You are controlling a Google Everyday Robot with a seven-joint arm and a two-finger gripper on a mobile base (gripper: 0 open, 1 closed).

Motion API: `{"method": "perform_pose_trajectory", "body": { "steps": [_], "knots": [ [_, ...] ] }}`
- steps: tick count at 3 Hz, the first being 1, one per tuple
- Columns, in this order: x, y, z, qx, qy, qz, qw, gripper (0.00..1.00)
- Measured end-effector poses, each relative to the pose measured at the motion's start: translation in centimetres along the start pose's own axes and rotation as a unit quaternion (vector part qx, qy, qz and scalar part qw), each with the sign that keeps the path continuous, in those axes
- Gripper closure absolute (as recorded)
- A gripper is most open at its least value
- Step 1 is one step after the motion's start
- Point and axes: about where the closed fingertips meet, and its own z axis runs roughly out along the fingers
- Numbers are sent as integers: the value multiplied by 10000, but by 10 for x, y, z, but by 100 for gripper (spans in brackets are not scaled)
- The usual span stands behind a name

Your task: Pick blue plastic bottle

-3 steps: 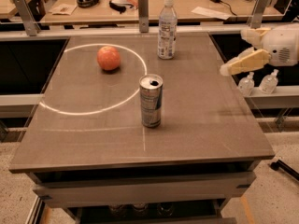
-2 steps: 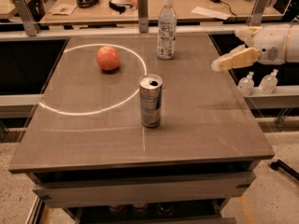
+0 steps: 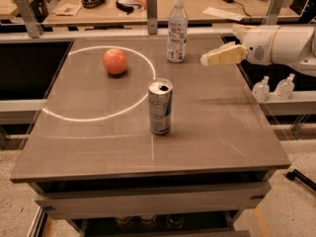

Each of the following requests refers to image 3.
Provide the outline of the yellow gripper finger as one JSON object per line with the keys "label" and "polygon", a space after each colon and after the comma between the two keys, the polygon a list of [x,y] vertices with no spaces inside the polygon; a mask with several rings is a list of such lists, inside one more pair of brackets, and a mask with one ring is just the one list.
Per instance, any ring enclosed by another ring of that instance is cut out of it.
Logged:
{"label": "yellow gripper finger", "polygon": [[204,66],[239,64],[246,56],[247,48],[231,41],[203,54],[200,63]]}
{"label": "yellow gripper finger", "polygon": [[239,41],[243,41],[245,35],[252,29],[254,29],[254,26],[234,24],[232,26],[232,33]]}

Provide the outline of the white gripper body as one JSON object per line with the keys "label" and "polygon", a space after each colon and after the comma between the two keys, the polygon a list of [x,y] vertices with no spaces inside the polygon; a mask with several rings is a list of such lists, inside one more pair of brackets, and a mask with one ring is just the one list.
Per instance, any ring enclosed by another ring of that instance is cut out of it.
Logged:
{"label": "white gripper body", "polygon": [[258,26],[248,31],[242,44],[247,48],[246,60],[252,64],[272,64],[272,48],[279,26]]}

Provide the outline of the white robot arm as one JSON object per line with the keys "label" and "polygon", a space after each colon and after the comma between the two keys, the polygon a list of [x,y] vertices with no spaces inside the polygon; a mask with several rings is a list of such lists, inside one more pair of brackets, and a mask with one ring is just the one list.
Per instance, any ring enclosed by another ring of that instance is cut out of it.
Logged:
{"label": "white robot arm", "polygon": [[286,65],[301,74],[316,76],[316,30],[313,26],[235,24],[233,34],[240,41],[228,42],[200,58],[205,66],[238,64]]}

